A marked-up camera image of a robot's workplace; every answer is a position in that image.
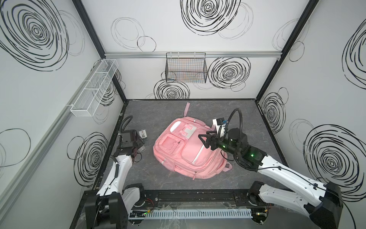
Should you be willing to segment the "pink student backpack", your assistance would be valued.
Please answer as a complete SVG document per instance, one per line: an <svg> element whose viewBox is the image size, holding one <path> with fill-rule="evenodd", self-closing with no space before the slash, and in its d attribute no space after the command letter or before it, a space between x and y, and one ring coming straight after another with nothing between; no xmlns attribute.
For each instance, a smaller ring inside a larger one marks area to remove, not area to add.
<svg viewBox="0 0 366 229"><path fill-rule="evenodd" d="M155 158L168 170L192 179L209 179L230 171L233 166L226 159L227 153L205 147L199 138L207 131L216 134L217 122L210 127L201 120L188 117L189 106L187 103L184 116L175 119L155 141Z"/></svg>

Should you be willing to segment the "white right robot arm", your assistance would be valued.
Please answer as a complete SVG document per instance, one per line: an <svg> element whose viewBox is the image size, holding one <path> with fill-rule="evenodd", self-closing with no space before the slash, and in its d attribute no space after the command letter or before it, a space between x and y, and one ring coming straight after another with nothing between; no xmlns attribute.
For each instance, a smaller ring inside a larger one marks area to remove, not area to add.
<svg viewBox="0 0 366 229"><path fill-rule="evenodd" d="M219 148L230 153L239 166L270 177L290 189L275 189L256 181L248 193L253 205L273 203L309 217L321 229L338 228L344 204L337 184L324 184L281 164L263 150L250 145L247 135L238 128L231 129L223 140L217 131L208 131L198 137L206 148Z"/></svg>

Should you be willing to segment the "clear plastic case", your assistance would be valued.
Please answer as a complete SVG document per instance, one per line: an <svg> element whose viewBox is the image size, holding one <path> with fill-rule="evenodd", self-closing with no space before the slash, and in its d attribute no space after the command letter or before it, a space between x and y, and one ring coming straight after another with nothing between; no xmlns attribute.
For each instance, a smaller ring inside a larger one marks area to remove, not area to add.
<svg viewBox="0 0 366 229"><path fill-rule="evenodd" d="M144 152L145 150L146 150L146 147L145 147L144 145L142 145L142 146L138 149L138 151L139 151L140 153Z"/></svg>

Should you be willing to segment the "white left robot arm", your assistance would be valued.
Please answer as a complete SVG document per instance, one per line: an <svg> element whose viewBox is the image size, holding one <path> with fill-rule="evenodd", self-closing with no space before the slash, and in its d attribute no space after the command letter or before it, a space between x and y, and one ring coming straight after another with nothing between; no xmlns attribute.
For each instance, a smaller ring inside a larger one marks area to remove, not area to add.
<svg viewBox="0 0 366 229"><path fill-rule="evenodd" d="M101 189L85 203L86 228L88 229L126 229L128 215L140 200L140 188L124 190L124 184L138 149L144 142L136 130L123 130L116 151L110 155L113 166Z"/></svg>

